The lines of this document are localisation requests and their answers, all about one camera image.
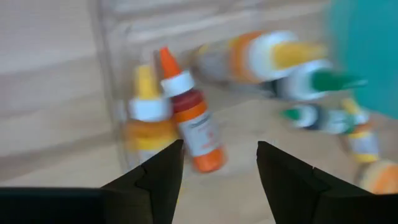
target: white label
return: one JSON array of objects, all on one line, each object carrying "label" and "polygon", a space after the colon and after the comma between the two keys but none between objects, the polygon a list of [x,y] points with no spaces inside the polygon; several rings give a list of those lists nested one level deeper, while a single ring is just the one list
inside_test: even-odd
[{"label": "white label", "polygon": [[330,110],[327,114],[326,123],[322,130],[329,134],[341,134],[348,128],[348,115],[342,110]]},{"label": "white label", "polygon": [[208,154],[220,146],[220,134],[207,111],[179,127],[192,156]]},{"label": "white label", "polygon": [[355,154],[379,154],[379,146],[373,133],[361,138],[350,138],[349,142]]}]

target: teal cloth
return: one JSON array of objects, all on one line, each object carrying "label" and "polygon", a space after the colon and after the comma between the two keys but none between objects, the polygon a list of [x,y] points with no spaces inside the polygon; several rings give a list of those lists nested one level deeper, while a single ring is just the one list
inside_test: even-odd
[{"label": "teal cloth", "polygon": [[328,19],[339,63],[369,81],[356,101],[398,119],[398,1],[334,0]]}]

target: orange cap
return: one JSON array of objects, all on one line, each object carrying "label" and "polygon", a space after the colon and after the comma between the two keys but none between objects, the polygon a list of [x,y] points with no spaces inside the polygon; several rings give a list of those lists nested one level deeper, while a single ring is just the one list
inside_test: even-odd
[{"label": "orange cap", "polygon": [[160,62],[162,64],[164,78],[172,78],[179,75],[182,71],[177,61],[170,53],[169,48],[162,47],[159,50]]}]

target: orange bottle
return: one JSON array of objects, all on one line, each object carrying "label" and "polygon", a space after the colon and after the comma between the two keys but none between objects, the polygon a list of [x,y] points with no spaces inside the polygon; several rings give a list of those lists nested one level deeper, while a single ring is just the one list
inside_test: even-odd
[{"label": "orange bottle", "polygon": [[195,168],[200,172],[219,169],[225,162],[223,146],[203,93],[195,89],[190,72],[181,71],[168,48],[160,50],[160,61],[164,70],[161,84],[165,95],[171,98],[174,120]]}]

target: bottle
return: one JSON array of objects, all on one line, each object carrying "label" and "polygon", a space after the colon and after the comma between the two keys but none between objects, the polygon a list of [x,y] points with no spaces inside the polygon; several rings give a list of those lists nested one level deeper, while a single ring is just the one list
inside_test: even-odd
[{"label": "bottle", "polygon": [[295,128],[321,131],[328,134],[352,132],[353,118],[343,110],[326,110],[316,104],[296,105],[282,112]]},{"label": "bottle", "polygon": [[195,89],[190,72],[181,71],[167,47],[159,53],[164,70],[161,84],[171,98],[174,120],[193,157],[193,165],[200,172],[219,169],[225,161],[223,146],[203,93]]},{"label": "bottle", "polygon": [[342,101],[343,108],[349,113],[355,122],[355,128],[347,133],[346,141],[359,163],[375,162],[379,160],[379,146],[377,137],[373,133],[373,125],[369,115],[365,113],[351,98]]},{"label": "bottle", "polygon": [[325,55],[323,46],[299,42],[289,31],[255,31],[202,45],[195,67],[212,82],[258,84],[286,77],[296,65]]},{"label": "bottle", "polygon": [[361,77],[332,70],[327,60],[304,63],[287,77],[263,83],[264,88],[271,88],[276,98],[296,101],[315,100],[329,91],[347,90],[365,84],[367,80]]},{"label": "bottle", "polygon": [[356,182],[373,194],[398,194],[398,164],[388,160],[364,163]]},{"label": "bottle", "polygon": [[159,93],[150,65],[136,69],[135,96],[129,102],[131,120],[126,126],[129,156],[138,154],[140,164],[178,139],[168,98]]}]

